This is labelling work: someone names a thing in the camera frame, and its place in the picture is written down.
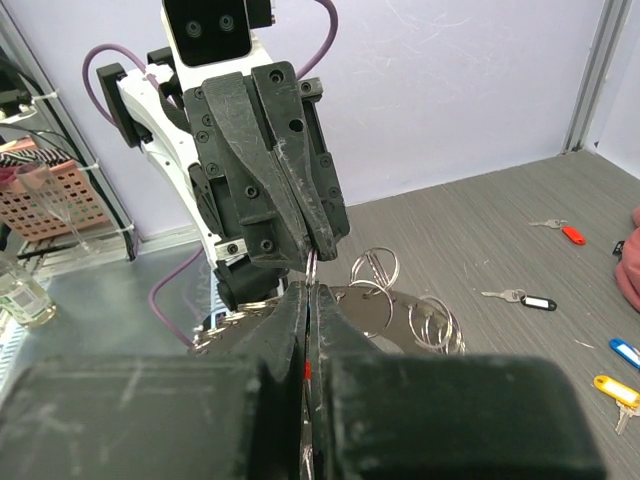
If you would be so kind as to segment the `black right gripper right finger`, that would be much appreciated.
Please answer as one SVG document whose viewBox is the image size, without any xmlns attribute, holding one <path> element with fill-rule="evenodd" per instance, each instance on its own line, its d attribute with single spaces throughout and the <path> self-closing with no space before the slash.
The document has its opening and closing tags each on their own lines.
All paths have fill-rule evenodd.
<svg viewBox="0 0 640 480">
<path fill-rule="evenodd" d="M 601 479 L 568 376 L 540 357 L 380 351 L 331 290 L 308 299 L 319 479 Z"/>
</svg>

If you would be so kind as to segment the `key with black tag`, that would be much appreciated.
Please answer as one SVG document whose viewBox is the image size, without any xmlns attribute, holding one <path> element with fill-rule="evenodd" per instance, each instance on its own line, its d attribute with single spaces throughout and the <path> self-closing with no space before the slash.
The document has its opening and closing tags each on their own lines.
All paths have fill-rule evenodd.
<svg viewBox="0 0 640 480">
<path fill-rule="evenodd" d="M 522 289 L 507 289 L 500 292 L 483 291 L 481 295 L 488 298 L 500 298 L 509 303 L 519 303 L 531 309 L 553 312 L 558 308 L 554 300 L 527 294 Z"/>
</svg>

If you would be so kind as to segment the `key with red white tag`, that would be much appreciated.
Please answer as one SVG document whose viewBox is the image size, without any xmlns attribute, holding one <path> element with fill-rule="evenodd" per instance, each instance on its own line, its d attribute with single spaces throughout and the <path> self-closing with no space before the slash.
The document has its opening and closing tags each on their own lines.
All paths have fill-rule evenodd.
<svg viewBox="0 0 640 480">
<path fill-rule="evenodd" d="M 305 380 L 311 380 L 311 373 L 312 373 L 311 363 L 310 363 L 309 360 L 305 360 L 305 363 L 304 363 L 304 379 Z"/>
</svg>

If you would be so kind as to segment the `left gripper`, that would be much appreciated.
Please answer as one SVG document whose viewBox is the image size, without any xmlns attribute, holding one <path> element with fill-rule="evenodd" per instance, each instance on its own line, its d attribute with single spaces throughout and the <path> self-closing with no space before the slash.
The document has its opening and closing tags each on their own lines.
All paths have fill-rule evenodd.
<svg viewBox="0 0 640 480">
<path fill-rule="evenodd" d="M 183 99 L 213 205 L 210 229 L 251 263 L 302 270 L 337 256 L 350 224 L 316 111 L 316 79 L 277 62 L 205 80 Z"/>
</svg>

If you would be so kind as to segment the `red crumpled shirt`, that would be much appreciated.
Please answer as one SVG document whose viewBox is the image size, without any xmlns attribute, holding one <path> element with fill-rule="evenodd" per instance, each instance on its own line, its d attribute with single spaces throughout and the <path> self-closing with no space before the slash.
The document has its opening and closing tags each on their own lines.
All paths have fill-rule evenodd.
<svg viewBox="0 0 640 480">
<path fill-rule="evenodd" d="M 618 287 L 627 302 L 640 310 L 640 211 L 632 212 L 634 229 L 624 242 L 621 259 L 615 269 Z"/>
</svg>

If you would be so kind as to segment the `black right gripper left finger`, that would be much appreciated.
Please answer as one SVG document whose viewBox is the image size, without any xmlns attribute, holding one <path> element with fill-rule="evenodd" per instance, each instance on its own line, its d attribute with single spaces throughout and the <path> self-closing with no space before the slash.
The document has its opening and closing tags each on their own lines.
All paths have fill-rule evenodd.
<svg viewBox="0 0 640 480">
<path fill-rule="evenodd" d="M 1 408 L 5 479 L 296 479 L 307 290 L 223 354 L 54 357 Z"/>
</svg>

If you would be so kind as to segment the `key with blue tag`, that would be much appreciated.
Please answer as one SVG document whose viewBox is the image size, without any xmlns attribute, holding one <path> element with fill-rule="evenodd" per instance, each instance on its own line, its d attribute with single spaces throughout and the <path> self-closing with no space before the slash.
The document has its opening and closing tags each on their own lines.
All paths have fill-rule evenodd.
<svg viewBox="0 0 640 480">
<path fill-rule="evenodd" d="M 609 347 L 637 370 L 640 369 L 639 350 L 621 338 L 612 338 Z"/>
</svg>

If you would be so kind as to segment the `pink perforated basket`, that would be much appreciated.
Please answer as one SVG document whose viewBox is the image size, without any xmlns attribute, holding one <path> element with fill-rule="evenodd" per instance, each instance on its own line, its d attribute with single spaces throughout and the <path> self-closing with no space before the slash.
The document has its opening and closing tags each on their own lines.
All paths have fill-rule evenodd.
<svg viewBox="0 0 640 480">
<path fill-rule="evenodd" d="M 109 221 L 98 194 L 73 160 L 30 162 L 1 181 L 1 222 L 27 242 Z"/>
</svg>

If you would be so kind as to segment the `key with yellow tag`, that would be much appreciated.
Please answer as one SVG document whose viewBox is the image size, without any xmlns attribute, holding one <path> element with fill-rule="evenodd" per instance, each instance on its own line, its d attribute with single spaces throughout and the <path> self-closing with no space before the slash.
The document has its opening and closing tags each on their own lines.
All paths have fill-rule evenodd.
<svg viewBox="0 0 640 480">
<path fill-rule="evenodd" d="M 597 390 L 615 400 L 619 418 L 615 432 L 621 436 L 631 418 L 639 416 L 639 392 L 606 375 L 598 375 L 593 384 Z"/>
</svg>

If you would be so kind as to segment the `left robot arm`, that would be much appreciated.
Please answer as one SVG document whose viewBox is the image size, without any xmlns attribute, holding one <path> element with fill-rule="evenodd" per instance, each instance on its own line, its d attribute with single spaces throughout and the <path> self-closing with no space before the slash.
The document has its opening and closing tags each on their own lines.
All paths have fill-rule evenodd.
<svg viewBox="0 0 640 480">
<path fill-rule="evenodd" d="M 323 88 L 286 62 L 236 62 L 188 84 L 176 54 L 97 70 L 109 115 L 172 185 L 224 305 L 260 301 L 350 231 L 316 110 Z"/>
</svg>

